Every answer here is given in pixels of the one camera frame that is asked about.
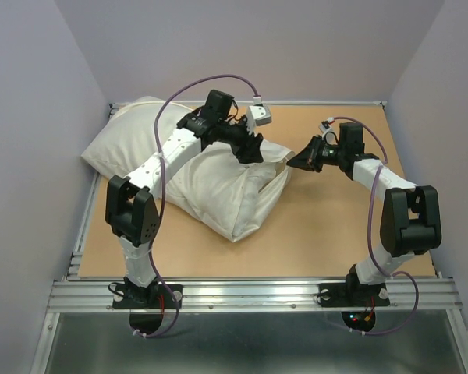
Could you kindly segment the cream pillowcase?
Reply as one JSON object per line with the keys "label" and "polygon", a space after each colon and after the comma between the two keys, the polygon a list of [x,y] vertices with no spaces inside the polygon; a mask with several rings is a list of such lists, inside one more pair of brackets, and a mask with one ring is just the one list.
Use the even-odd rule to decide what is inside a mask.
{"label": "cream pillowcase", "polygon": [[[185,105],[170,104],[160,114],[162,104],[155,97],[142,97],[119,109],[81,157],[106,178],[126,176],[156,152],[156,139],[166,141],[177,121],[190,112]],[[231,242],[246,238],[261,228],[291,178],[286,162],[293,151],[265,140],[261,153],[262,163],[246,165],[237,161],[228,145],[208,146],[167,184],[167,202]],[[250,195],[245,187],[246,169],[262,164],[278,165],[275,185]]]}

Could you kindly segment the white pillow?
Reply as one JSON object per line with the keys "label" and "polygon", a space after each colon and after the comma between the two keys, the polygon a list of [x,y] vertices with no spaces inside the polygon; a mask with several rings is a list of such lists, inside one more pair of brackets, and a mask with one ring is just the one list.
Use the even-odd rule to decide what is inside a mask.
{"label": "white pillow", "polygon": [[260,194],[265,189],[271,189],[279,174],[277,164],[262,164],[246,169],[246,192],[250,195]]}

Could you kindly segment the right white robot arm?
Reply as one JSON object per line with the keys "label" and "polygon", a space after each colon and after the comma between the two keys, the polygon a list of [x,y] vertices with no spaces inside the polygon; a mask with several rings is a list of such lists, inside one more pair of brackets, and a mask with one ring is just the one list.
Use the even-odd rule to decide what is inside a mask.
{"label": "right white robot arm", "polygon": [[354,264],[337,289],[325,288],[320,300],[325,305],[362,305],[378,300],[385,281],[405,262],[422,256],[441,244],[438,192],[430,185],[417,185],[391,171],[387,155],[367,153],[363,134],[369,127],[342,117],[334,132],[333,118],[321,123],[321,134],[287,162],[303,171],[320,172],[335,166],[350,180],[367,188],[370,202],[367,229],[373,224],[373,205],[382,203],[380,242],[368,247],[367,258]]}

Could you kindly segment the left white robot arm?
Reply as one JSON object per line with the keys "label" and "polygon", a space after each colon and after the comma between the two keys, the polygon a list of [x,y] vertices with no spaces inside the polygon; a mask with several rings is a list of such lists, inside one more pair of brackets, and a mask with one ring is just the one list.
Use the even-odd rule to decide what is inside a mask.
{"label": "left white robot arm", "polygon": [[156,152],[125,177],[113,176],[107,185],[105,221],[119,239],[126,275],[110,292],[121,301],[144,308],[152,306],[162,285],[151,250],[161,226],[167,183],[192,158],[214,143],[228,145],[241,164],[260,163],[262,135],[255,128],[271,122],[260,94],[239,119],[229,117],[233,96],[211,90],[203,106],[178,120],[166,141],[158,140]]}

